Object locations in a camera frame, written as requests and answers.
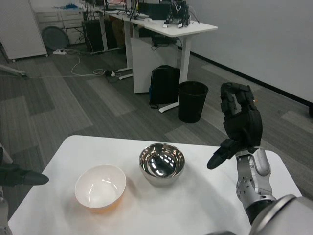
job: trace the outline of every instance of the trash can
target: trash can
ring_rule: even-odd
[[[208,91],[208,87],[201,82],[180,83],[178,117],[181,121],[195,123],[200,120]]]

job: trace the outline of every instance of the robotic arm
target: robotic arm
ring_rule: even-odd
[[[236,113],[236,96],[241,111]],[[250,235],[308,235],[313,231],[313,202],[305,197],[287,195],[276,200],[269,183],[270,165],[262,138],[262,120],[254,105],[249,86],[224,83],[221,87],[221,108],[229,139],[213,154],[207,164],[215,169],[234,155],[237,159],[236,193],[252,225]]]
[[[236,113],[236,96],[241,111]],[[270,166],[264,149],[257,148],[262,138],[262,120],[254,105],[249,86],[224,83],[221,87],[224,127],[229,139],[224,140],[207,164],[214,169],[236,155],[238,182],[236,192],[252,224],[255,217],[276,198],[269,184]]]
[[[4,149],[0,144],[0,235],[11,235],[12,232],[8,226],[9,206],[4,198],[2,186],[16,185],[44,185],[49,178],[43,174],[23,170],[17,164],[12,164],[9,155],[5,155]]]

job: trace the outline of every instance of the blue object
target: blue object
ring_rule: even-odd
[[[55,6],[54,8],[59,8],[59,9],[81,9],[80,7],[76,6],[73,3],[69,3],[69,4],[65,5],[65,6],[60,6],[60,7]]]

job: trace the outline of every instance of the backpack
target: backpack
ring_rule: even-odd
[[[178,101],[180,69],[161,65],[151,74],[149,88],[150,106],[158,109],[158,104],[169,104]]]

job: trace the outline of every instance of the drawer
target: drawer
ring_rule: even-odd
[[[39,23],[39,30],[43,31],[45,28],[50,27],[50,26],[55,26],[58,28],[64,28],[63,21],[56,21],[56,22]]]
[[[79,31],[83,32],[83,28],[77,28]],[[70,28],[67,29],[67,36],[68,36],[68,40],[69,40],[69,44],[77,44],[79,43],[79,37],[82,38],[82,40],[80,40],[80,43],[84,43],[85,42],[85,38],[84,35],[80,32],[78,32],[75,28]]]
[[[36,13],[39,23],[61,21],[60,12],[42,12]]]
[[[61,11],[61,16],[64,21],[84,18],[82,11]]]
[[[75,28],[82,26],[82,19],[63,21],[64,28]]]

